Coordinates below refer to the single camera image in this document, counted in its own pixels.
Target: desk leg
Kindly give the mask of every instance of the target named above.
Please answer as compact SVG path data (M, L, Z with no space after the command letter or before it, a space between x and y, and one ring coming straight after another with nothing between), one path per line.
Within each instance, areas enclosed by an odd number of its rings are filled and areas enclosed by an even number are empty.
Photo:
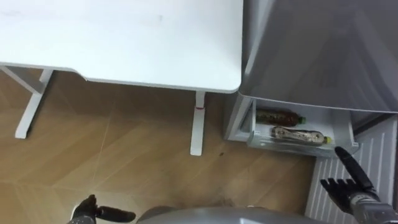
M203 145L203 128L205 125L205 92L196 92L195 111L193 113L191 155L200 156Z
M32 96L18 124L15 138L25 139L30 128L30 124L36 114L37 108L43 97L44 91L49 84L53 70L43 70L39 80L32 79L32 76L23 71L23 68L0 67L4 73L13 78L27 90L32 92Z

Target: refrigerator drawer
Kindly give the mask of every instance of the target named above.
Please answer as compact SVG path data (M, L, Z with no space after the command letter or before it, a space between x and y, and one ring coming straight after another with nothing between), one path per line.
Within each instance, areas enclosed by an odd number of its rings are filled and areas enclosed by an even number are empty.
M274 108L293 111L306 118L305 124L289 129L305 129L319 131L324 136L331 137L331 143L321 146L302 144L297 141L281 141L271 135L273 125L260 124L256 121L257 108ZM315 106L296 105L269 100L253 100L251 109L246 118L249 125L249 147L269 149L281 152L291 152L318 157L335 157L334 148L341 146L354 154L359 144L354 141L351 117L349 111L321 108Z

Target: green bottle cap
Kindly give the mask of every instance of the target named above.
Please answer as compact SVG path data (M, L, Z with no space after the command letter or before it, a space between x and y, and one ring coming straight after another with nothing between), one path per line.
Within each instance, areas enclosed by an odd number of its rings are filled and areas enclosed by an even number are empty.
M324 137L323 138L323 143L330 144L331 143L331 137L328 137L328 136Z
M299 124L305 124L305 118L304 117L299 117L298 118L298 123Z

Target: brown liquid in bottle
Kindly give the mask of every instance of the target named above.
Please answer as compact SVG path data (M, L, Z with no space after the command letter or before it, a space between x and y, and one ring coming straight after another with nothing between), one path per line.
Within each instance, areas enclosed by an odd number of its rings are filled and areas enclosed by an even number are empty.
M262 124L294 127L305 123L304 117L290 111L257 109L256 112L256 121Z

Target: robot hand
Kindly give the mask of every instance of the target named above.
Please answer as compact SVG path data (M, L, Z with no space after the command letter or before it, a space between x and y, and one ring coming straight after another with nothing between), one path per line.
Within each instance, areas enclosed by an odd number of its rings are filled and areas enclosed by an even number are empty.
M136 214L117 208L99 207L95 195L90 195L75 207L69 224L95 224L96 218L110 222L128 223L136 218Z
M342 147L336 147L335 152L352 179L336 181L329 178L320 181L332 201L359 223L398 223L396 212L380 201L372 182L356 160Z

